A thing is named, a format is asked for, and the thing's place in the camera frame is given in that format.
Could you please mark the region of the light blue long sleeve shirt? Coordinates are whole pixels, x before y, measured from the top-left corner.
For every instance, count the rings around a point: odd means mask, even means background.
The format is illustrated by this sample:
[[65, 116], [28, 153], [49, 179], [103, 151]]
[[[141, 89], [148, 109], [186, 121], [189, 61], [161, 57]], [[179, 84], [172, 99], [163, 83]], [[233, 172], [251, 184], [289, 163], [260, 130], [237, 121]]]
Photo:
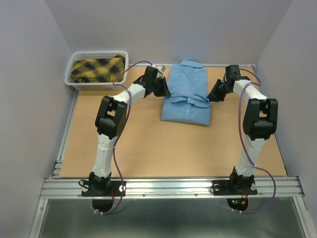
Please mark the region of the light blue long sleeve shirt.
[[184, 60], [170, 70], [161, 120], [210, 125], [211, 104], [207, 99], [207, 70], [202, 64]]

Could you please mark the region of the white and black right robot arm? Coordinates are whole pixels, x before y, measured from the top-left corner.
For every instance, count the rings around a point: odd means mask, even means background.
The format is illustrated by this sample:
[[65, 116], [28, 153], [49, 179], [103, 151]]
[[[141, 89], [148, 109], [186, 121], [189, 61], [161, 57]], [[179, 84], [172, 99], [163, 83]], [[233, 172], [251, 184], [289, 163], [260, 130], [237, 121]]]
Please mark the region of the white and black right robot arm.
[[242, 153], [228, 180], [213, 180], [211, 191], [216, 196], [257, 194], [255, 170], [266, 141], [276, 132], [278, 101], [263, 95], [252, 82], [242, 76], [238, 65], [225, 68], [223, 79], [216, 81], [207, 98], [211, 102], [222, 102], [230, 93], [237, 94], [239, 104], [245, 104], [245, 114], [238, 115], [238, 130]]

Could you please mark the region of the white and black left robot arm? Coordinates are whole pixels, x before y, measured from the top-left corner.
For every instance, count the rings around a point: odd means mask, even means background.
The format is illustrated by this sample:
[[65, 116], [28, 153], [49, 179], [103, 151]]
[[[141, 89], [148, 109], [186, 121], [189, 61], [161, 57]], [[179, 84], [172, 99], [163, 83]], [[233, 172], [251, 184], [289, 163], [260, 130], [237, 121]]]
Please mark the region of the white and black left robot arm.
[[116, 141], [126, 126], [131, 106], [153, 93], [156, 97], [170, 95], [165, 66], [147, 66], [145, 73], [128, 88], [113, 97], [102, 98], [95, 126], [98, 133], [98, 148], [95, 164], [88, 180], [80, 183], [83, 196], [107, 196], [110, 188], [111, 160]]

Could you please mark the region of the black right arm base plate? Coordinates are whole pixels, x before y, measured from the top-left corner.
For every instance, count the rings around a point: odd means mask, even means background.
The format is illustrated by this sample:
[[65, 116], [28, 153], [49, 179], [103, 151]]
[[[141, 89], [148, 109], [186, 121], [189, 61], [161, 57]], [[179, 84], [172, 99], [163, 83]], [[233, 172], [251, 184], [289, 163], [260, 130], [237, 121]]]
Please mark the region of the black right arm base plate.
[[242, 180], [213, 180], [211, 191], [215, 196], [232, 196], [227, 204], [233, 210], [245, 211], [249, 205], [249, 196], [257, 195], [255, 183]]

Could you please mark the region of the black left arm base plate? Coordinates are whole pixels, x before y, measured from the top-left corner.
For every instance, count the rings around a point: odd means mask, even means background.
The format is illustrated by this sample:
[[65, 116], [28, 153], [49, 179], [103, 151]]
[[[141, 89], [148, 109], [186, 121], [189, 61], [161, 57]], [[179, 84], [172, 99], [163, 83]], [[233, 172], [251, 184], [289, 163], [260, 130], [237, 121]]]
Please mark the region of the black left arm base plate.
[[94, 188], [92, 182], [80, 179], [81, 196], [92, 197], [92, 208], [96, 213], [104, 215], [114, 208], [115, 197], [125, 196], [121, 181], [110, 181], [106, 188]]

